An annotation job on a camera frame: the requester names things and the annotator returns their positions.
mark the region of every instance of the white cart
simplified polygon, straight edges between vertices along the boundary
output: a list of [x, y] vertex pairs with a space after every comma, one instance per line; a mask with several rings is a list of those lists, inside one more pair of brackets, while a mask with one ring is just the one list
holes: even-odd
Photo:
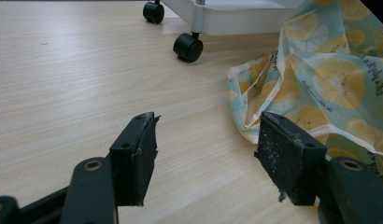
[[[203, 51], [200, 33], [207, 35], [241, 35], [279, 32], [286, 19], [303, 0], [162, 0], [191, 26], [191, 35], [180, 35], [174, 52], [189, 63]], [[163, 20], [160, 0], [147, 2], [144, 17], [151, 22]]]

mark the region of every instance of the cart leg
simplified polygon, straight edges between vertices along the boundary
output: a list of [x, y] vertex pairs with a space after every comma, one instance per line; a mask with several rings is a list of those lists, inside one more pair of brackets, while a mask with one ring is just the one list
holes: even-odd
[[143, 8], [143, 16], [146, 20], [156, 24], [163, 21], [164, 7], [160, 5], [160, 0], [155, 0], [154, 3], [147, 2]]
[[174, 43], [174, 52], [179, 58], [188, 63], [194, 63], [203, 52], [203, 42], [198, 39], [199, 33], [192, 32], [192, 35], [180, 35]]

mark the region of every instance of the light wood surface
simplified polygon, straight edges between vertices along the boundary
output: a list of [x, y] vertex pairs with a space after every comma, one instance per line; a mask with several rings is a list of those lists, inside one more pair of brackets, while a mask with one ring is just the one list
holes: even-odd
[[154, 111], [159, 154], [144, 207], [121, 223], [318, 223], [277, 201], [256, 146], [236, 130], [230, 67], [277, 47], [278, 34], [207, 36], [196, 63], [172, 46], [190, 27], [145, 2], [0, 2], [0, 195], [25, 206], [105, 156], [130, 119]]

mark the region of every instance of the black caster wheel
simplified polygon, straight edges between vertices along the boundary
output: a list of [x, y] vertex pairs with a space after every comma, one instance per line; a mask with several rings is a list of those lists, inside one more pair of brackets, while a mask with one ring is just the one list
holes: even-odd
[[147, 2], [143, 7], [143, 16], [146, 20], [158, 24], [164, 18], [164, 7], [160, 4]]
[[188, 34], [180, 35], [175, 41], [174, 52], [186, 62], [194, 63], [203, 52], [203, 42]]

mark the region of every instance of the floral plastic bag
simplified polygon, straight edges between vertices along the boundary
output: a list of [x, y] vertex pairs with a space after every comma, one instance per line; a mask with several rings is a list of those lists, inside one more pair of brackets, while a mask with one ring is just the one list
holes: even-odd
[[278, 49], [229, 70], [239, 132], [259, 140], [263, 111], [287, 117], [383, 176], [383, 24], [359, 0], [305, 0]]

